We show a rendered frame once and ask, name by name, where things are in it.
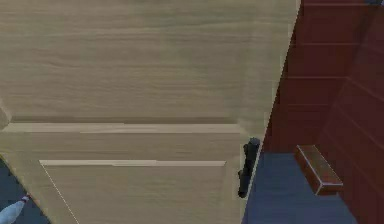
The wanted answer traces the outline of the dark red wooden cabinet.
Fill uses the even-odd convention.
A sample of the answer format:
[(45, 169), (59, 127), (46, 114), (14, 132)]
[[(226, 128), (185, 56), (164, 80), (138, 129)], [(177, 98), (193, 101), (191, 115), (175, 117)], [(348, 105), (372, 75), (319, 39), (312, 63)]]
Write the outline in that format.
[(384, 0), (301, 0), (263, 149), (314, 145), (358, 224), (384, 224)]

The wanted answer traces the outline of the light wooden room door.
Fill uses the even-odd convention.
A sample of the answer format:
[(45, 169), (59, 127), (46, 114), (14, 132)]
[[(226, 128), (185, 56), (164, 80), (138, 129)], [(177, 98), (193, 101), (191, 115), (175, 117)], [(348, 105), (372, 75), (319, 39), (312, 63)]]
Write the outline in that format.
[(0, 159), (49, 224), (242, 224), (301, 0), (0, 0)]

